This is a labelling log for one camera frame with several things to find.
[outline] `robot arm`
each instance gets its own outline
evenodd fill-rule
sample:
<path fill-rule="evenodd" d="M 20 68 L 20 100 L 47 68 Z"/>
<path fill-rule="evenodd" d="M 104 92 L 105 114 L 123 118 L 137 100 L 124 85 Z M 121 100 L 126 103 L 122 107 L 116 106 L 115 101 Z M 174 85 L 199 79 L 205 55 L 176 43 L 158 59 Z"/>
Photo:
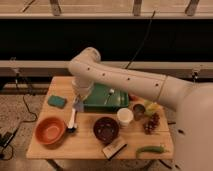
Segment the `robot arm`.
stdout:
<path fill-rule="evenodd" d="M 68 69 L 75 76 L 73 87 L 79 94 L 89 94 L 93 83 L 98 82 L 176 110 L 192 84 L 166 75 L 108 67 L 99 62 L 99 52 L 91 47 L 70 61 Z"/>
<path fill-rule="evenodd" d="M 100 54 L 86 48 L 70 61 L 73 88 L 85 96 L 94 82 L 134 93 L 177 112 L 173 171 L 212 171 L 213 84 L 99 64 Z"/>

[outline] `gray floor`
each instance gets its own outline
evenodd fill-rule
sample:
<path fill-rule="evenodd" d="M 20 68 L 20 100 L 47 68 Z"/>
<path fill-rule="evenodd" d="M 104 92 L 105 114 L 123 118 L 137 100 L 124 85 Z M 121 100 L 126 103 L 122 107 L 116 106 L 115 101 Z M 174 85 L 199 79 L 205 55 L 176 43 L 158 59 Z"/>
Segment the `gray floor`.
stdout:
<path fill-rule="evenodd" d="M 30 110 L 39 114 L 44 95 L 26 96 Z M 22 95 L 0 95 L 0 133 L 13 131 L 23 119 L 33 119 L 27 112 L 22 101 Z M 174 120 L 174 113 L 166 110 L 168 120 Z M 30 143 L 35 123 L 24 123 L 19 129 L 16 137 L 11 142 L 14 147 L 14 156 L 9 161 L 0 160 L 0 171 L 52 171 L 52 167 L 45 160 L 26 159 L 26 151 Z M 10 148 L 5 150 L 6 157 L 11 154 Z M 56 160 L 64 170 L 142 170 L 148 161 L 141 160 Z M 168 171 L 162 164 L 156 161 L 150 171 Z"/>

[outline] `utensil handle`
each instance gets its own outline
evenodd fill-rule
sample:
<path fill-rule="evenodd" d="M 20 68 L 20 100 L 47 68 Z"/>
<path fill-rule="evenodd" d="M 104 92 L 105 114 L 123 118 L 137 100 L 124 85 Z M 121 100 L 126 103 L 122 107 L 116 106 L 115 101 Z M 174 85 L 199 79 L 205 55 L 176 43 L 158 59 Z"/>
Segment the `utensil handle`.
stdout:
<path fill-rule="evenodd" d="M 71 115 L 71 119 L 70 119 L 69 124 L 68 124 L 69 129 L 74 127 L 76 113 L 77 113 L 77 111 L 74 108 L 72 108 L 72 115 Z"/>

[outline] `teal sponge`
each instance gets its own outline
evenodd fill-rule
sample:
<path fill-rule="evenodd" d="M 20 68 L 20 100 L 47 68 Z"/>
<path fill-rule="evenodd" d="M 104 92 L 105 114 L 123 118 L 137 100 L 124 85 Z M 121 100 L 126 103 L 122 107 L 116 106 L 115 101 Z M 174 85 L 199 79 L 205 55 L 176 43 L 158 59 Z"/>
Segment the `teal sponge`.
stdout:
<path fill-rule="evenodd" d="M 51 95 L 47 101 L 50 106 L 55 106 L 58 108 L 63 108 L 67 102 L 67 99 L 60 96 Z"/>

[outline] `wooden table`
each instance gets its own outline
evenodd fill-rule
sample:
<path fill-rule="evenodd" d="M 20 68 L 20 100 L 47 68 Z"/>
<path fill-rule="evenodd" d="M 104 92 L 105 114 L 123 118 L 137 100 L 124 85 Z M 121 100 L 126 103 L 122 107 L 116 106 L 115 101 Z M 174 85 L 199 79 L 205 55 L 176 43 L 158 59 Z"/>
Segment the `wooden table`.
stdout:
<path fill-rule="evenodd" d="M 68 124 L 71 117 L 72 101 L 74 99 L 71 86 L 72 79 L 72 77 L 54 77 L 52 79 L 37 124 L 49 116 L 60 117 Z M 68 100 L 66 106 L 63 109 L 49 106 L 47 100 L 51 95 L 66 98 Z M 142 100 L 131 102 L 130 108 L 133 104 L 140 102 L 142 102 Z M 152 135 L 146 135 L 144 133 L 142 126 L 144 120 L 133 121 L 128 128 L 119 130 L 119 135 L 126 140 L 128 145 L 119 152 L 114 159 L 135 159 L 136 149 L 147 145 L 163 145 L 168 152 L 163 154 L 143 153 L 141 159 L 172 159 L 173 142 L 163 107 L 159 106 L 157 112 L 160 115 L 160 125 Z M 60 142 L 50 146 L 39 144 L 33 133 L 27 151 L 27 158 L 48 159 L 47 161 L 53 165 L 56 163 L 49 159 L 106 159 L 102 152 L 104 145 L 96 139 L 93 133 L 95 121 L 103 116 L 117 120 L 116 114 L 112 113 L 78 113 L 76 118 L 78 128 L 76 132 L 71 134 L 67 133 Z"/>

